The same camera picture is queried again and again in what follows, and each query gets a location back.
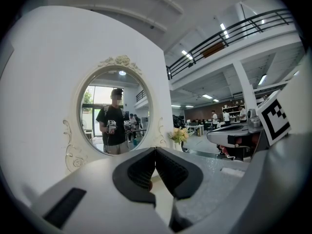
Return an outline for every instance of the black railing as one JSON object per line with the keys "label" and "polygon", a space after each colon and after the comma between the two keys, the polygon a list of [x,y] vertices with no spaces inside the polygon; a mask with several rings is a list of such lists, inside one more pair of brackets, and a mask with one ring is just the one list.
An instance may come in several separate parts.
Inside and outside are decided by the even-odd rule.
{"label": "black railing", "polygon": [[[213,55],[236,41],[243,40],[245,37],[253,34],[263,33],[270,28],[290,23],[293,23],[293,17],[288,9],[271,10],[239,21],[188,51],[187,53],[191,59],[184,55],[171,66],[167,66],[168,79],[172,79],[172,77],[184,69],[192,67],[199,60]],[[228,38],[226,38],[224,31],[227,31]]]}
{"label": "black railing", "polygon": [[145,92],[142,90],[140,93],[136,95],[136,101],[138,102],[139,100],[143,99],[145,97]]}

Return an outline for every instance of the table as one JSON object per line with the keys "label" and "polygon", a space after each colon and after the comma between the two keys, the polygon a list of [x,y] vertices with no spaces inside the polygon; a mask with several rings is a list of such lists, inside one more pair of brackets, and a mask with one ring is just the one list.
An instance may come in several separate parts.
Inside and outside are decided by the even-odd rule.
{"label": "table", "polygon": [[190,126],[190,128],[199,129],[199,136],[204,135],[204,125],[198,125],[198,126]]}

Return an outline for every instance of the fluorescent light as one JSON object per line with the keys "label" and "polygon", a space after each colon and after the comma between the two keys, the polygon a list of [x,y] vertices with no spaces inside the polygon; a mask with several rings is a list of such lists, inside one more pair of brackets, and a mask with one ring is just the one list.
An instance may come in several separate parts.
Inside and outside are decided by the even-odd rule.
{"label": "fluorescent light", "polygon": [[263,81],[264,81],[264,79],[265,79],[266,76],[267,76],[267,75],[264,75],[264,76],[261,78],[261,80],[260,80],[260,82],[259,82],[258,85],[261,85],[261,84],[263,83]]}
{"label": "fluorescent light", "polygon": [[203,95],[203,97],[208,98],[208,99],[212,99],[212,97],[209,95]]}

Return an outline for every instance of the flower vase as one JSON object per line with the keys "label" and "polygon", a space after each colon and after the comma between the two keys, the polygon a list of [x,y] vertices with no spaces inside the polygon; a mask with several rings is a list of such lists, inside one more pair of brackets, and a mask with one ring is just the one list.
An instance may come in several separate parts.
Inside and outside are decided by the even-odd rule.
{"label": "flower vase", "polygon": [[181,142],[179,143],[175,143],[175,149],[177,150],[177,151],[180,151],[180,152],[182,152],[182,146],[181,146]]}

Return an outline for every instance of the oval mirror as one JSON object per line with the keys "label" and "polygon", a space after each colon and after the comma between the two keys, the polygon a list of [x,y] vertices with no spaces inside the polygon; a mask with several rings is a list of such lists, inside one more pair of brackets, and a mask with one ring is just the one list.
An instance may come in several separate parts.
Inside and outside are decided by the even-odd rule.
{"label": "oval mirror", "polygon": [[150,116],[139,79],[118,69],[105,71],[87,84],[79,114],[88,141],[109,155],[135,149],[147,134]]}

